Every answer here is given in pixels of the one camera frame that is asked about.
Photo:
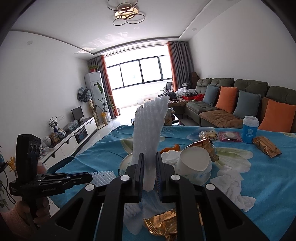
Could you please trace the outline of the left hand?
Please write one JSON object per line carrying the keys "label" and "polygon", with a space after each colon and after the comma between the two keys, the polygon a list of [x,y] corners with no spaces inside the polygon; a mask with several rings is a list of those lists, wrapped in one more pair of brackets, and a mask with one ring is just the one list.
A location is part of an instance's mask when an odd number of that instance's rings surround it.
{"label": "left hand", "polygon": [[32,222],[37,226],[45,224],[51,217],[49,200],[47,197],[43,198],[42,206],[40,206],[40,209],[37,210],[35,214],[33,214],[29,206],[25,205],[23,201],[18,201],[16,203],[16,209],[23,220],[28,221],[29,223]]}

